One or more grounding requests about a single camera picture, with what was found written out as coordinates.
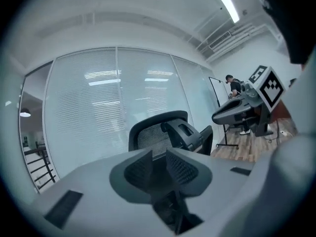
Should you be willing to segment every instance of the wooden floor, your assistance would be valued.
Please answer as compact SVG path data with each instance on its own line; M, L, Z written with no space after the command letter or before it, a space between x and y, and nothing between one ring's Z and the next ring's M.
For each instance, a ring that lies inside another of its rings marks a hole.
M289 118L280 118L279 129L280 132L284 131L287 136L280 133L279 140L280 144L287 141L297 134L297 130L294 123ZM212 151L211 156L216 158L226 158L235 160L246 160L246 161L257 161L260 153L264 151L273 151L277 147L277 140L274 139L277 136L277 122L270 124L272 135L264 137L255 137L252 132L250 135L240 135L242 128L232 128L227 132L227 142L228 144L238 144L239 149L236 147L218 146L214 151Z

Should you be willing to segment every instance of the black shirt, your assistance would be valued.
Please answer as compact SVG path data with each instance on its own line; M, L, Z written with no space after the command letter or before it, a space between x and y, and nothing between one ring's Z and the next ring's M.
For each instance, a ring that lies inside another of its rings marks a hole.
M234 79L232 82L231 82L231 91L233 91L234 89L237 90L237 95L240 95L241 93L241 81L238 80L238 79Z

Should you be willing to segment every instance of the black office chair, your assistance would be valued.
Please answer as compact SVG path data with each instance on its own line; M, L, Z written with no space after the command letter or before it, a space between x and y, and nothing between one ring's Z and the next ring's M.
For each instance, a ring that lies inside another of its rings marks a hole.
M169 148L182 148L210 155L213 129L209 125L201 133L188 124L188 113L172 111L155 115L135 124L128 140L128 150L151 148L159 158Z

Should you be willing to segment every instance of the whiteboard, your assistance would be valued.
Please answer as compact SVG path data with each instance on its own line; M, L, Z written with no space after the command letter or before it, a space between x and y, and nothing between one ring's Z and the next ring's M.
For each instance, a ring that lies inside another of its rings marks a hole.
M221 80L212 78L212 77L209 77L209 79L212 83L215 94L217 96L218 104L219 104L219 106L222 106L223 104L225 104L229 100L224 82L222 82Z

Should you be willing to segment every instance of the man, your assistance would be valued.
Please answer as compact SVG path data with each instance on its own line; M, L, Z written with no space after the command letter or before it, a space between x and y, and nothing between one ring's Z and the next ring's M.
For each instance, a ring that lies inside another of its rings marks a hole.
M238 79L235 79L231 75L227 75L226 76L226 83L230 83L231 84L232 98L233 97L237 97L238 95L240 95L242 81L240 81ZM250 134L250 128L247 125L247 122L244 121L242 123L242 125L243 125L243 131L240 132L239 134L240 135Z

